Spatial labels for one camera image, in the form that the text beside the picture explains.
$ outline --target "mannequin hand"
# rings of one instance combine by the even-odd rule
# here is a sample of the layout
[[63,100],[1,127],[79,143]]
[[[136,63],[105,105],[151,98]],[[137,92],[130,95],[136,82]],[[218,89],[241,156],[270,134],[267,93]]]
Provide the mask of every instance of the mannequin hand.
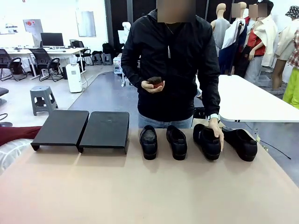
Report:
[[218,119],[217,118],[211,118],[210,119],[210,121],[209,121],[209,128],[211,128],[214,131],[215,137],[220,139],[221,151],[223,151],[224,134],[223,134],[222,130],[219,128]]
[[254,54],[256,53],[256,51],[255,50],[251,50],[251,52],[249,53],[249,57],[248,57],[248,60],[252,60],[253,58],[254,58]]
[[144,88],[149,93],[161,92],[165,87],[165,81],[163,81],[163,85],[161,85],[161,86],[159,86],[155,89],[154,89],[154,85],[149,84],[148,81],[142,81],[141,82],[141,87]]

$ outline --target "black jacket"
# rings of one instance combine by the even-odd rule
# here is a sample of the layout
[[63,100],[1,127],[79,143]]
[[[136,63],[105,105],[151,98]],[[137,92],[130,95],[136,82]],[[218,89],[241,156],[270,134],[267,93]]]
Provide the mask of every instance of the black jacket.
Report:
[[[197,94],[197,70],[206,113],[219,113],[220,70],[212,26],[198,16],[194,22],[182,23],[174,34],[165,23],[157,22],[157,10],[139,18],[131,27],[121,67],[137,87],[138,110],[147,118],[164,122],[190,118]],[[162,77],[165,87],[152,94],[141,87],[141,82],[154,76]]]

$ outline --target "watch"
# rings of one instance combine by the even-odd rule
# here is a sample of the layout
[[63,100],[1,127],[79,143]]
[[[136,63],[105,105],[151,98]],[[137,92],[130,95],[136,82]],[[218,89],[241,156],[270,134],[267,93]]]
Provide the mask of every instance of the watch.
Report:
[[218,123],[220,122],[220,115],[213,113],[210,116],[207,117],[207,119],[210,121],[211,118],[217,118],[218,119]]

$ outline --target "black and white hat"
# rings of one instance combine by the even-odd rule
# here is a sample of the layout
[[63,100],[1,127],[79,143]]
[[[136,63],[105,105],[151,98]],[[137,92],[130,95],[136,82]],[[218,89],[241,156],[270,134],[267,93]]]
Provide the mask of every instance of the black and white hat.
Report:
[[291,6],[290,10],[285,15],[298,19],[299,18],[299,6]]

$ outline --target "loafer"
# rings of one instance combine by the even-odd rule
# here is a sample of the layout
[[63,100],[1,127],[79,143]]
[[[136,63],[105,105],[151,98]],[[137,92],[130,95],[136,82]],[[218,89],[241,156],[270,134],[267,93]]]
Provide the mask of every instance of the loafer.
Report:
[[166,138],[172,149],[172,156],[175,160],[184,160],[187,154],[187,142],[184,133],[175,126],[167,128]]
[[208,160],[217,160],[220,156],[221,145],[214,131],[202,124],[197,124],[193,130],[193,140],[201,146],[204,156]]
[[239,157],[252,162],[257,154],[257,142],[243,129],[230,129],[223,127],[224,140],[238,153]]
[[153,126],[146,125],[140,133],[139,142],[146,160],[153,160],[157,156],[157,134]]

